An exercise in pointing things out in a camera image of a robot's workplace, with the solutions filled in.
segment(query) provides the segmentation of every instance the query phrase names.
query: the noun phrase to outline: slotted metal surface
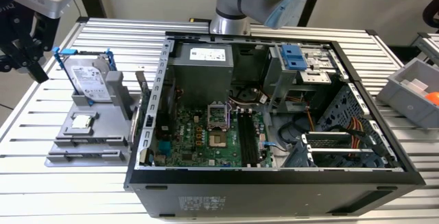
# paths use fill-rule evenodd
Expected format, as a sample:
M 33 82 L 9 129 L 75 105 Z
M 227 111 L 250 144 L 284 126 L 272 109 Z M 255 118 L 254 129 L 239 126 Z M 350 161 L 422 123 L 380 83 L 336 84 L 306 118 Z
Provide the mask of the slotted metal surface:
M 206 33 L 206 23 L 171 23 L 91 19 L 76 24 L 61 47 L 103 51 L 111 47 L 124 84 L 139 91 L 135 71 L 144 70 L 150 80 L 166 31 Z M 362 30 L 283 28 L 252 26 L 255 36 L 339 41 L 376 95 L 387 76 L 400 67 L 379 37 Z M 0 223 L 439 223 L 439 132 L 415 127 L 388 106 L 379 104 L 387 122 L 422 172 L 427 186 L 394 200 L 358 218 L 200 218 L 151 219 L 134 193 L 124 192 L 126 167 L 45 167 L 45 154 L 69 110 L 71 86 L 53 64 L 45 68 L 51 80 L 33 84 L 0 129 Z
M 422 60 L 427 57 L 426 60 L 430 59 L 435 65 L 439 65 L 439 34 L 419 33 L 414 45 L 422 50 L 418 57 Z

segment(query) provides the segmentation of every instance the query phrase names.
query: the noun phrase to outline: blue plastic clip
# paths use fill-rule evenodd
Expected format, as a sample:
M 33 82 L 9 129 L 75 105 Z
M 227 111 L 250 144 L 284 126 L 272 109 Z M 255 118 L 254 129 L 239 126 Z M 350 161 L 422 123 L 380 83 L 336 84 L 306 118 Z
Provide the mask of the blue plastic clip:
M 64 48 L 61 50 L 61 54 L 63 55 L 76 55 L 77 54 L 77 50 L 76 49 Z
M 109 48 L 107 48 L 105 55 L 108 57 L 109 69 L 112 71 L 117 71 L 116 63 L 115 63 L 115 54 L 112 53 L 112 51 L 109 51 Z
M 306 70 L 308 64 L 303 58 L 302 50 L 298 45 L 282 45 L 280 54 L 286 61 L 286 68 L 288 70 Z
M 262 142 L 262 145 L 264 145 L 264 146 L 278 146 L 276 143 L 266 142 L 266 141 Z

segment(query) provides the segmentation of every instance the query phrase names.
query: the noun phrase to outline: gray plastic bin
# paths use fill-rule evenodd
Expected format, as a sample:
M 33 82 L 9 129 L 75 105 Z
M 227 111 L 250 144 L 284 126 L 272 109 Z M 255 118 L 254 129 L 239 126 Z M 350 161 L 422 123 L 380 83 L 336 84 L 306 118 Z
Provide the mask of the gray plastic bin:
M 388 76 L 388 83 L 376 98 L 422 128 L 439 128 L 438 105 L 424 98 L 423 93 L 404 84 L 414 82 L 414 86 L 420 86 L 420 90 L 423 84 L 419 81 L 428 86 L 423 90 L 424 94 L 439 91 L 439 68 L 415 59 Z

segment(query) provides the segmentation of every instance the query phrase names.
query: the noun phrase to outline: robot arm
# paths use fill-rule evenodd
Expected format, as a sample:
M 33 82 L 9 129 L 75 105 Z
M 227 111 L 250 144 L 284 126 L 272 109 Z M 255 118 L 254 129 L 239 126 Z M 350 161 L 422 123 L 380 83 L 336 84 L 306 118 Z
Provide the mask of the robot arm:
M 63 9 L 71 0 L 0 0 L 0 71 L 28 72 L 37 83 L 48 80 L 41 68 L 44 51 L 53 46 Z M 216 0 L 210 25 L 215 34 L 250 34 L 248 17 L 278 29 L 292 17 L 299 0 Z M 35 31 L 31 35 L 33 18 Z
M 210 32 L 215 34 L 250 34 L 250 20 L 279 29 L 294 15 L 300 0 L 216 0 L 216 16 Z
M 37 83 L 48 80 L 41 68 L 44 51 L 53 46 L 63 9 L 71 0 L 0 0 L 0 71 L 28 72 Z

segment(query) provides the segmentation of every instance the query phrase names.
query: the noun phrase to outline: white label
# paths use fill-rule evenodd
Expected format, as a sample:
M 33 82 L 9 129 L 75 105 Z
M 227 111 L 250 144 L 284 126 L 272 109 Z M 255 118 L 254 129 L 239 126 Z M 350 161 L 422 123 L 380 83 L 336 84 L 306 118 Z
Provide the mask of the white label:
M 266 101 L 267 101 L 267 96 L 266 96 L 264 94 L 262 94 L 262 97 L 260 97 L 260 99 L 259 99 L 259 102 L 260 102 L 262 104 L 264 104 Z
M 71 70 L 84 96 L 96 102 L 111 101 L 101 72 L 92 66 L 72 66 Z
M 192 48 L 190 59 L 195 61 L 226 61 L 226 49 Z
M 194 210 L 223 210 L 226 206 L 226 197 L 222 196 L 182 196 L 179 197 L 180 209 Z

